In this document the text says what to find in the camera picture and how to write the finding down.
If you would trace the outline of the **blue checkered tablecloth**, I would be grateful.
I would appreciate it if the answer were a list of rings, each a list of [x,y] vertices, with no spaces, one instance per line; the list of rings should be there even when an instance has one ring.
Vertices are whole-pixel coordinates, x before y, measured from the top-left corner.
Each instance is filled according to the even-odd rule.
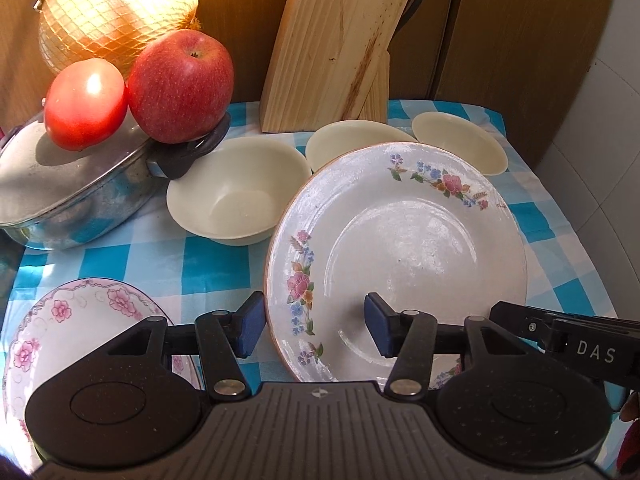
[[[577,235],[518,156],[495,179],[524,244],[527,306],[612,318],[614,309]],[[301,382],[268,323],[271,239],[224,245],[173,218],[167,188],[94,244],[28,252],[8,320],[51,289],[109,278],[151,298],[175,297],[181,321],[142,318],[43,382],[26,403],[37,479],[597,479],[608,446],[599,390],[488,315],[437,320],[428,393],[384,396],[385,382]],[[234,312],[252,292],[266,324],[238,359],[252,395],[205,390],[195,320]]]

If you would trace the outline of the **yellow netted pomelo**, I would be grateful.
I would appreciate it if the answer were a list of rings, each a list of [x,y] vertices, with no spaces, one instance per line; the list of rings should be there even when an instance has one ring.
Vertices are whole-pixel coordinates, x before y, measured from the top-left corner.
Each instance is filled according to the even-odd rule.
[[[53,73],[103,58],[128,76],[147,44],[197,28],[200,0],[37,0],[38,46]]]

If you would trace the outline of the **red apple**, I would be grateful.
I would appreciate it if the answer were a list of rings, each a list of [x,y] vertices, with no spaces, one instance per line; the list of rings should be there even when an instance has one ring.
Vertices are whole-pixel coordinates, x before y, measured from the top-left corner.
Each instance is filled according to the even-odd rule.
[[[144,133],[178,144],[213,130],[231,102],[233,85],[226,47],[204,32],[180,29],[138,56],[127,79],[127,101]]]

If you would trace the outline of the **wooden knife block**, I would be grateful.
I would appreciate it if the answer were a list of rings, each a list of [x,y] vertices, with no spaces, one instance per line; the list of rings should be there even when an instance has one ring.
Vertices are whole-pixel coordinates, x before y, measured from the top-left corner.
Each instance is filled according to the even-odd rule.
[[[286,0],[259,105],[263,132],[356,119],[408,0]]]

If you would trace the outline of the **steel pot with lid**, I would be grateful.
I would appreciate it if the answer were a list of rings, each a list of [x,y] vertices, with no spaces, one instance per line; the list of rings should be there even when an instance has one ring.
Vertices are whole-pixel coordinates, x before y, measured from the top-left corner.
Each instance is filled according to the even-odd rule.
[[[38,114],[1,150],[1,229],[40,250],[91,242],[132,216],[160,182],[183,177],[230,122],[226,113],[204,138],[163,144],[127,115],[107,140],[73,152],[51,141]]]

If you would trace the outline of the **small floral rimmed plate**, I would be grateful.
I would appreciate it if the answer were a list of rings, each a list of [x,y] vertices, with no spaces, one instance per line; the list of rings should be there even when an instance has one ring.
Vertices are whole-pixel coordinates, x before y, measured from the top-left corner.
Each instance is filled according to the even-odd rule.
[[[288,204],[271,239],[264,293],[280,358],[301,382],[385,382],[364,322],[375,292],[393,309],[459,325],[522,304],[524,244],[494,185],[440,148],[409,142],[329,162]]]

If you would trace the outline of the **deep pink-flower plate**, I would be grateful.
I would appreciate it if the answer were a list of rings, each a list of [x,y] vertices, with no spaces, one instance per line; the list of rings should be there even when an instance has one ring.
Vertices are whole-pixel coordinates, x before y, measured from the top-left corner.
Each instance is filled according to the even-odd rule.
[[[18,317],[1,383],[2,445],[17,466],[29,474],[41,464],[26,428],[25,408],[32,393],[104,342],[153,315],[178,324],[180,300],[153,299],[109,278],[81,278],[51,289]]]

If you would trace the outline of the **cream bowl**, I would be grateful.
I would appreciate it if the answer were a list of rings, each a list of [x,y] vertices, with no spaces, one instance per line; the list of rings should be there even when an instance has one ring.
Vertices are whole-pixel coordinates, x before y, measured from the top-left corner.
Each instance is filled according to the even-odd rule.
[[[313,172],[346,153],[388,142],[416,142],[410,134],[372,120],[341,120],[314,132],[309,138],[305,156]]]
[[[269,136],[225,140],[169,183],[167,209],[194,235],[253,245],[270,237],[310,176],[307,159],[291,145]]]
[[[467,119],[425,112],[413,118],[411,128],[416,140],[455,154],[484,176],[498,176],[508,169],[508,156],[499,142]]]

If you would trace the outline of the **red tomato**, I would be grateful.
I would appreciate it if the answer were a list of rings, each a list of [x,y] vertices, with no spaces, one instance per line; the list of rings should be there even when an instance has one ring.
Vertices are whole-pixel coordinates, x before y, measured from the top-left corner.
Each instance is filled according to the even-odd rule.
[[[111,136],[126,113],[120,71],[102,58],[89,58],[70,64],[54,78],[44,100],[43,121],[54,144],[79,152]]]

